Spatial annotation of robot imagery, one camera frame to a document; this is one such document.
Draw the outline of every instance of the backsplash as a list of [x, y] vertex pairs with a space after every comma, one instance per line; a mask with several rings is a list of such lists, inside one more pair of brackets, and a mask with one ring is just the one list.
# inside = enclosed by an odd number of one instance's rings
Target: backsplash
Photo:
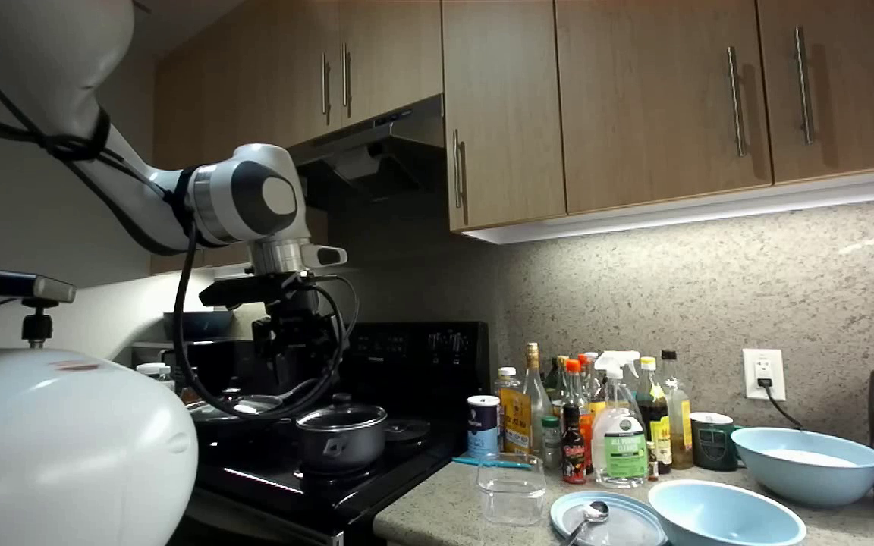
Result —
[[874, 204], [588, 241], [485, 245], [446, 233], [439, 198], [330, 212], [362, 318], [479, 318], [492, 360], [581, 350], [680, 351], [694, 411], [787, 425], [745, 397], [745, 350], [783, 350], [787, 411], [868, 441]]

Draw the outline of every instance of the metal pot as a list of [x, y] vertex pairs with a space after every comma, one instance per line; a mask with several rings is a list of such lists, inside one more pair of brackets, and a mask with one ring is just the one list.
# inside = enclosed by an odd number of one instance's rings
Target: metal pot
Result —
[[362, 469], [385, 450], [385, 411], [366, 404], [335, 401], [294, 422], [301, 431], [305, 466], [314, 469]]

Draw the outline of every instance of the countertop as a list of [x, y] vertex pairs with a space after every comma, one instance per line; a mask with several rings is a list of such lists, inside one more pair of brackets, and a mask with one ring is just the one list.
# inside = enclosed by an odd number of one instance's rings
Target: countertop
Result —
[[[713, 483], [728, 483], [742, 489], [758, 492], [750, 472], [733, 469], [733, 472], [717, 472], [705, 466], [691, 469], [673, 469], [661, 477], [658, 483], [668, 480], [713, 480]], [[372, 530], [385, 538], [390, 542], [397, 546], [552, 546], [557, 538], [550, 527], [550, 506], [555, 499], [569, 492], [588, 492], [600, 486], [566, 486], [557, 477], [545, 480], [545, 503], [541, 525], [501, 525], [501, 521], [484, 521], [484, 503], [476, 492], [476, 466], [463, 463], [446, 463], [438, 469], [429, 483], [417, 486], [408, 492], [402, 502], [385, 506]], [[651, 486], [632, 489], [632, 492], [612, 492], [600, 489], [608, 496], [624, 496], [632, 502], [645, 503]], [[780, 502], [788, 511], [794, 511], [804, 525], [808, 525], [808, 539], [810, 546], [866, 546], [874, 542], [874, 502], [861, 499], [860, 503], [841, 506], [841, 511], [810, 511], [802, 503]]]

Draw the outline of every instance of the range hood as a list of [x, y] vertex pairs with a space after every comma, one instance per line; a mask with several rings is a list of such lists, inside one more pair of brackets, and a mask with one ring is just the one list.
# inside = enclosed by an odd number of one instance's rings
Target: range hood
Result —
[[301, 177], [354, 192], [438, 188], [446, 172], [439, 98], [289, 150]]

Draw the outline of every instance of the white bowl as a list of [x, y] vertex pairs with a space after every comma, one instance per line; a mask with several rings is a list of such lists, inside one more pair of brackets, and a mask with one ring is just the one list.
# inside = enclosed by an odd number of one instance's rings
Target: white bowl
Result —
[[810, 506], [843, 506], [874, 486], [874, 450], [792, 427], [742, 427], [732, 434], [758, 486]]
[[722, 483], [658, 483], [651, 503], [670, 546], [788, 546], [808, 538], [783, 503]]

